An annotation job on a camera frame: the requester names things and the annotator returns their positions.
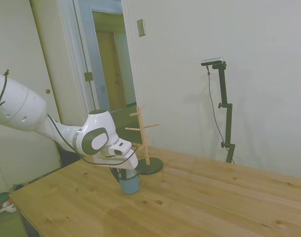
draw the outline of black round base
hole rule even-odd
[[[158,158],[150,158],[150,165],[146,165],[146,159],[139,160],[139,164],[135,168],[142,175],[150,175],[159,172],[164,163]]]

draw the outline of blue cup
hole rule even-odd
[[[137,170],[127,170],[125,179],[121,178],[121,173],[118,174],[119,183],[124,194],[134,194],[140,189],[140,174]]]

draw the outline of wooden table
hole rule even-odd
[[[10,196],[45,237],[301,237],[301,179],[150,148],[164,169],[124,195],[78,161]]]

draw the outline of door hinge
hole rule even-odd
[[[84,75],[85,75],[85,81],[92,81],[93,80],[92,72],[84,73]]]

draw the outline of doorway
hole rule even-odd
[[[137,117],[130,116],[136,112],[136,98],[123,15],[93,10],[92,17],[117,133],[122,139],[141,142],[138,132],[125,130],[126,126],[139,128],[139,125]]]

